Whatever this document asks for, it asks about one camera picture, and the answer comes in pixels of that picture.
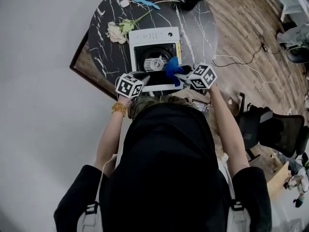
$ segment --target blue cloth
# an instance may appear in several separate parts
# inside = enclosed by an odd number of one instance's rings
[[[149,1],[146,1],[146,0],[132,0],[133,2],[141,2],[147,6],[153,6],[155,9],[159,10],[160,7],[158,5],[155,5],[154,3],[152,2],[149,2]]]
[[[174,81],[176,87],[180,86],[179,79],[175,76],[176,73],[183,74],[183,69],[178,65],[178,57],[173,57],[169,60],[165,69],[166,76]]]

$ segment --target white wall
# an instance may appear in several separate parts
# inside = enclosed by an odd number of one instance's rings
[[[102,0],[0,0],[0,230],[55,231],[113,100],[69,69]]]

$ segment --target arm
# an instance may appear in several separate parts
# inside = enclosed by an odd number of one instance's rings
[[[245,145],[239,127],[223,100],[216,85],[212,85],[209,93],[216,114],[224,152],[228,155],[227,165],[233,177],[240,170],[249,167]]]
[[[304,176],[302,175],[294,175],[292,178],[291,178],[291,181],[296,181],[298,184],[301,182],[301,180],[304,179]]]
[[[57,232],[76,231],[79,217],[96,200],[101,175],[100,170],[89,165],[81,169],[54,213]]]
[[[122,103],[123,105],[129,105],[130,99],[120,96],[118,102]],[[103,166],[111,159],[112,155],[118,153],[123,118],[124,116],[121,112],[113,112],[110,121],[105,127],[103,135],[100,139],[97,158],[94,166],[101,171]]]
[[[298,197],[298,199],[304,199],[305,198],[305,194],[304,193],[301,193]]]

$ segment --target wooden floor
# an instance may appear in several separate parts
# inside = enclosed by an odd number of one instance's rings
[[[281,29],[281,5],[276,0],[207,0],[211,5],[218,29],[219,42],[217,55],[230,55],[242,62],[249,62],[252,55],[261,46],[262,36],[270,52],[277,52],[280,46],[276,42],[277,30]],[[234,62],[235,59],[217,57],[218,65]],[[264,81],[276,82],[285,95],[285,111],[283,94],[275,84],[265,84],[259,92],[263,81],[259,74],[244,65],[232,65],[215,68],[218,73],[218,85],[233,99],[238,100],[237,93],[246,94],[246,103],[256,106],[268,106],[277,114],[304,112],[304,96],[308,92],[308,81],[303,76],[304,66],[288,61],[285,51],[276,55],[261,50],[249,66],[260,72]]]

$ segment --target power cord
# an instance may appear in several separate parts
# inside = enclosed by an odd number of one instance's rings
[[[303,29],[303,27],[306,26],[306,25],[308,25],[308,24],[309,24],[309,22],[305,23],[304,25],[302,25],[302,26],[300,27],[299,31],[296,32],[296,34],[299,34],[300,37],[303,39],[303,41],[304,41],[307,45],[309,45],[309,43],[307,42],[307,39],[304,38],[304,37],[300,34],[300,32],[301,32],[301,30]]]
[[[267,53],[269,53],[269,54],[276,55],[276,54],[278,54],[278,53],[279,53],[282,49],[284,49],[284,48],[282,47],[282,48],[281,48],[278,52],[276,52],[276,53],[269,52],[269,51],[267,50],[266,46],[265,46],[265,38],[264,38],[264,36],[263,36],[263,42],[261,42],[261,46],[260,46],[260,48],[258,49],[258,51],[256,51],[256,52],[253,54],[252,59],[251,59],[250,62],[248,62],[248,63],[234,62],[234,63],[230,63],[230,64],[226,64],[226,65],[217,65],[217,64],[212,60],[212,63],[213,63],[213,65],[216,66],[216,67],[226,67],[226,66],[229,66],[229,65],[232,65],[232,64],[243,64],[243,65],[251,64],[251,63],[253,62],[253,60],[254,60],[255,55],[256,55],[257,53],[259,53],[259,52],[261,51],[261,49],[263,49],[265,52],[267,52]]]
[[[277,85],[275,82],[265,81],[265,80],[263,79],[263,77],[261,76],[261,74],[260,74],[259,71],[257,71],[257,70],[255,70],[255,69],[251,68],[251,67],[250,67],[249,65],[247,65],[246,63],[242,63],[237,57],[233,57],[233,56],[229,56],[229,55],[215,55],[215,56],[216,56],[216,57],[229,57],[229,58],[235,58],[238,62],[235,62],[235,63],[232,63],[232,64],[241,64],[241,65],[245,65],[245,66],[247,66],[249,69],[251,69],[251,70],[257,72],[257,73],[259,74],[260,78],[262,79],[262,84],[261,84],[261,85],[258,87],[258,89],[257,89],[259,92],[261,92],[261,91],[264,89],[266,83],[276,85],[277,89],[283,94],[283,113],[285,114],[285,94],[284,94],[284,92],[283,92],[281,89],[279,89],[278,85]]]
[[[213,104],[212,104],[212,100],[210,100],[209,102],[206,102],[205,103],[205,106],[210,106],[211,108],[213,108]]]

